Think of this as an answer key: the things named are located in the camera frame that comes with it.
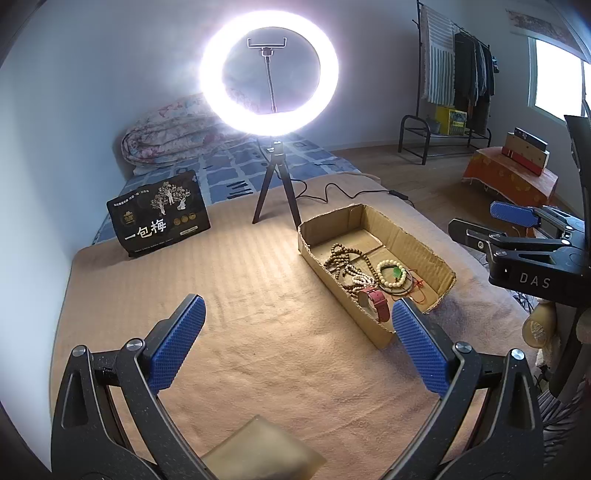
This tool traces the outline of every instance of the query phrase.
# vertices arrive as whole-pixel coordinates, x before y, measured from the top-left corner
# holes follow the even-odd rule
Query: ring light
[[[291,112],[257,114],[238,105],[223,84],[223,67],[232,47],[252,30],[286,28],[304,37],[320,61],[316,91],[304,105]],[[254,135],[285,135],[316,118],[332,98],[339,78],[339,61],[326,34],[299,15],[280,11],[258,11],[237,17],[209,41],[203,53],[200,82],[203,95],[213,111],[231,127]]]

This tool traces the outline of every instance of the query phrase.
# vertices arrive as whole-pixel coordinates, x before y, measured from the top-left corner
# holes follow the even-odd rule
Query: orange tablecloth
[[[548,205],[558,182],[558,177],[547,168],[538,177],[504,156],[501,147],[477,150],[462,179],[477,179],[516,205],[527,207]]]

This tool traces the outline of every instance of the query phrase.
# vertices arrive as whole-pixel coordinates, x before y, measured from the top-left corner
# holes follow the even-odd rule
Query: watch
[[[390,319],[388,301],[378,287],[364,288],[357,294],[357,300],[359,306],[373,314],[372,316],[379,323],[386,323]]]

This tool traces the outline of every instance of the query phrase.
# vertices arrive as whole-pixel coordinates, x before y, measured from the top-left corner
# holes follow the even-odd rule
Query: patterned sheet
[[[335,157],[318,145],[297,134],[286,135],[283,139],[287,165],[291,177],[308,180],[340,171],[358,172],[348,160]],[[171,167],[159,168],[145,175],[131,178],[121,195],[149,183],[174,177],[186,170],[195,170],[205,205],[213,205],[239,196],[252,195],[261,190],[267,162],[259,152],[256,139],[229,150],[222,150],[201,158],[185,160]],[[246,186],[233,189],[239,182]],[[273,176],[271,188],[281,185],[277,175]],[[115,237],[111,217],[107,215],[97,232],[93,245]]]

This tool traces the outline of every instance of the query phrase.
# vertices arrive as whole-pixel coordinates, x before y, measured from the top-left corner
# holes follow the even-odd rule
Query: black box
[[[193,170],[107,202],[119,243],[137,257],[210,228]]]
[[[529,134],[528,132],[526,132],[525,130],[522,130],[521,128],[515,129],[515,136],[525,140],[527,143],[529,143],[530,145],[533,145],[535,148],[539,148],[542,152],[545,152],[546,150],[548,150],[548,144],[545,141],[543,141],[542,139],[540,139],[538,137],[533,136],[532,134]]]

